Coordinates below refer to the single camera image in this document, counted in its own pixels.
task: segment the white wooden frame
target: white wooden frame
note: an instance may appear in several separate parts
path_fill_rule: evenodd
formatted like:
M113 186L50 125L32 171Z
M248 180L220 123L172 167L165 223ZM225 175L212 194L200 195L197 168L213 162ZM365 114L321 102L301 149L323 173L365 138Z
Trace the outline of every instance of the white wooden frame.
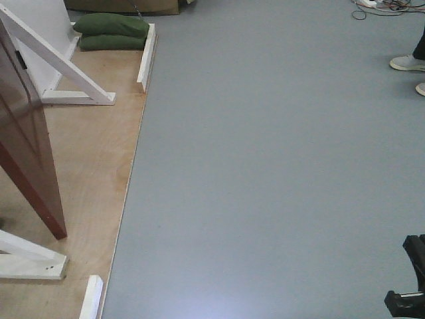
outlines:
M64 278L68 257L0 230L0 278Z
M149 24L149 32L147 33L145 48L143 50L143 56L141 57L139 74L137 76L137 83L141 84L143 91L147 92L149 86L149 76L153 64L153 54L155 53L157 44L157 33L155 25Z
M7 22L7 30L12 36L17 37L47 63L83 90L83 92L46 90L41 96L43 103L97 105L115 104L116 93L104 91L91 78L89 78L2 4L0 4L0 19Z
M96 319L103 286L104 283L98 275L89 277L79 319Z

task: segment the white sneaker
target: white sneaker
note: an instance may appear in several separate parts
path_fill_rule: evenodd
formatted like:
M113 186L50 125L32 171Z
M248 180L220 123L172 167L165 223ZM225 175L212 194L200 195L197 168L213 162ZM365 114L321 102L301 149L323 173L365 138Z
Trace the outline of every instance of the white sneaker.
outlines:
M425 83L419 83L418 85L416 85L415 89L416 89L417 93L425 96Z
M425 60L418 60L412 55L398 56L390 61L390 66L401 71L425 71Z

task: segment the wooden floor panel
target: wooden floor panel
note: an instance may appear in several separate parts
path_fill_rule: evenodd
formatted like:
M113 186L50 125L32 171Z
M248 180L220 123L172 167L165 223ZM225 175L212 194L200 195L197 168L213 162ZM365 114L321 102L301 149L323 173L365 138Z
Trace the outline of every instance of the wooden floor panel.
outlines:
M76 52L76 65L117 92L116 105L46 107L68 238L56 241L0 171L1 228L70 257L62 281L0 280L0 318L77 319L89 275L107 286L145 104L141 54ZM60 88L77 90L67 80Z

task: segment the black cable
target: black cable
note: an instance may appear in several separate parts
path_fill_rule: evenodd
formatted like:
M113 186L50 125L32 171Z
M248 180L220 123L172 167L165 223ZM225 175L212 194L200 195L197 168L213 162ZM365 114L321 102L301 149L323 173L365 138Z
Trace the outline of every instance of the black cable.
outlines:
M425 10L415 9L425 6L425 3L422 5L413 6L411 0L384 0L382 3L388 7L388 10L366 7L358 4L357 0L351 0L351 2L353 2L357 7L357 10L351 12L352 18L356 20L365 20L367 15L378 15L379 17L398 17L405 13L425 13Z
M134 7L134 9L137 12L137 15L139 16L140 20L143 20L143 16L141 15L139 8L137 8L137 5L135 5L133 0L127 0L127 1L130 3L130 5L132 5Z

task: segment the green sandbag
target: green sandbag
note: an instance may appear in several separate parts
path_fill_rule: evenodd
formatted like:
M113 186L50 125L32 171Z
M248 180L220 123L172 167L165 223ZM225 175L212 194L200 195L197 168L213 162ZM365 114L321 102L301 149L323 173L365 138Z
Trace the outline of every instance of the green sandbag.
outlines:
M80 39L80 48L84 51L92 50L143 50L145 38L126 37L125 35L83 35Z
M149 24L115 13L91 13L81 17L74 30L83 35L125 35L127 37L147 37Z

